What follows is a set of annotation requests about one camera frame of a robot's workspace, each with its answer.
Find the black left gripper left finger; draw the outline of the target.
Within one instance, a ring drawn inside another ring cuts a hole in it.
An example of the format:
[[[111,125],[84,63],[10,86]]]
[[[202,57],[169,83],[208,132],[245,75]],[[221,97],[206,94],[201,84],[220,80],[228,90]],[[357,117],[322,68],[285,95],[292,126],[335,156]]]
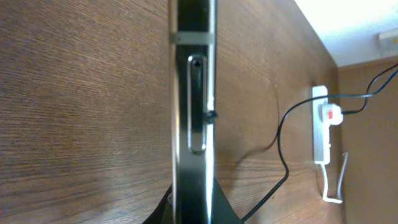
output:
[[[155,210],[144,220],[142,224],[172,224],[173,207],[169,202],[172,196],[172,185],[167,189]]]

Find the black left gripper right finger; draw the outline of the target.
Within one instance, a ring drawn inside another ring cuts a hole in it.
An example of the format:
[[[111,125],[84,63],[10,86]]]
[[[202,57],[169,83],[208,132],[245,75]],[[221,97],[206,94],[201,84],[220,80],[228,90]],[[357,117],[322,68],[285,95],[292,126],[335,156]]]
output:
[[[216,179],[213,181],[212,224],[243,224]]]

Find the black Galaxy flip phone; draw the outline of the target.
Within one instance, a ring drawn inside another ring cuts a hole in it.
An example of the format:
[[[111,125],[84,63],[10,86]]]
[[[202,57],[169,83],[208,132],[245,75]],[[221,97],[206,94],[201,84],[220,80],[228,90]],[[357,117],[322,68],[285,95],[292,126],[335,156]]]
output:
[[[211,223],[216,0],[169,1],[174,223]]]

